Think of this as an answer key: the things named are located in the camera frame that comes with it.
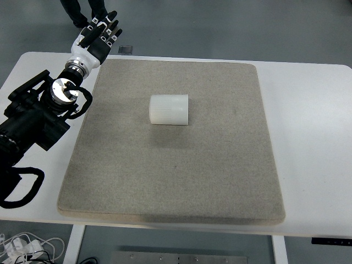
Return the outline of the white and black hand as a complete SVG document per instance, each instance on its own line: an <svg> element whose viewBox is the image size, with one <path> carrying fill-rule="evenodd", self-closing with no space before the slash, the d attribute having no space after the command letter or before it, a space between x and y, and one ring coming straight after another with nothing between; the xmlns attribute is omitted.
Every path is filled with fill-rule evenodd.
<svg viewBox="0 0 352 264"><path fill-rule="evenodd" d="M100 66L109 55L113 44L122 34L117 20L117 11L106 16L96 16L83 28L71 47L70 59L90 72Z"/></svg>

